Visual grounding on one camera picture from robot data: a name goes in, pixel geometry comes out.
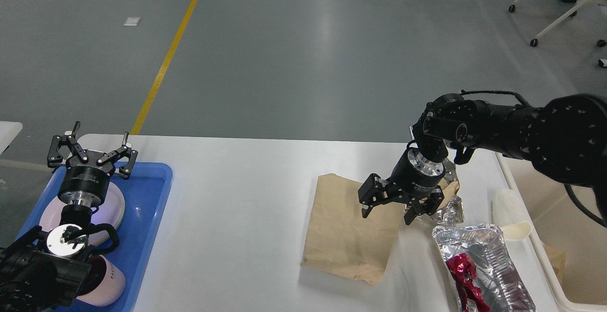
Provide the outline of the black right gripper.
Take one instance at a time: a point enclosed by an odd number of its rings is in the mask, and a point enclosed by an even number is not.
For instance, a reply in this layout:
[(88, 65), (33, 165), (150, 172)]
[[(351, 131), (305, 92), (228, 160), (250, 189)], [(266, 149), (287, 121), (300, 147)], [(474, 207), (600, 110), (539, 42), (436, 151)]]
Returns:
[(418, 148), (407, 148), (388, 180), (369, 174), (358, 189), (361, 215), (366, 219), (376, 206), (398, 202), (405, 204), (404, 223), (411, 225), (416, 217), (433, 215), (444, 200), (443, 190), (434, 190), (444, 178), (443, 163), (426, 159)]

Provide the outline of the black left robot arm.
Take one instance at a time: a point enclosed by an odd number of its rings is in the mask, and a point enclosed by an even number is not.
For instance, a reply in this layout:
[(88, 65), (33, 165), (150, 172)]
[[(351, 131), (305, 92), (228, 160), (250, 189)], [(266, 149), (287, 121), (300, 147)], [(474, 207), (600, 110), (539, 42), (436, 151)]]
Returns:
[(33, 226), (1, 249), (0, 303), (3, 312), (41, 312), (80, 300), (94, 306), (117, 301), (126, 276), (106, 256), (120, 239), (110, 223), (94, 224), (110, 180), (130, 178), (138, 152), (125, 132), (111, 152), (83, 148), (76, 135), (55, 135), (47, 155), (49, 168), (65, 168), (57, 197), (63, 202), (59, 225), (50, 231)]

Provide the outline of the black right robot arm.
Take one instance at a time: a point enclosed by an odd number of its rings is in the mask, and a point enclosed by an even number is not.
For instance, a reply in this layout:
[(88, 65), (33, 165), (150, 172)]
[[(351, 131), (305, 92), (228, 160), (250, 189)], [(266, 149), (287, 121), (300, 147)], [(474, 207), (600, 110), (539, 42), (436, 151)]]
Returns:
[(413, 139), (387, 179), (370, 174), (358, 190), (363, 218), (379, 205), (405, 204), (404, 221), (433, 215), (445, 195), (448, 149), (456, 165), (468, 163), (478, 148), (524, 159), (563, 184), (573, 204), (600, 226), (606, 225), (606, 98), (575, 94), (544, 107), (512, 93), (516, 105), (467, 100), (450, 93), (426, 104), (412, 126)]

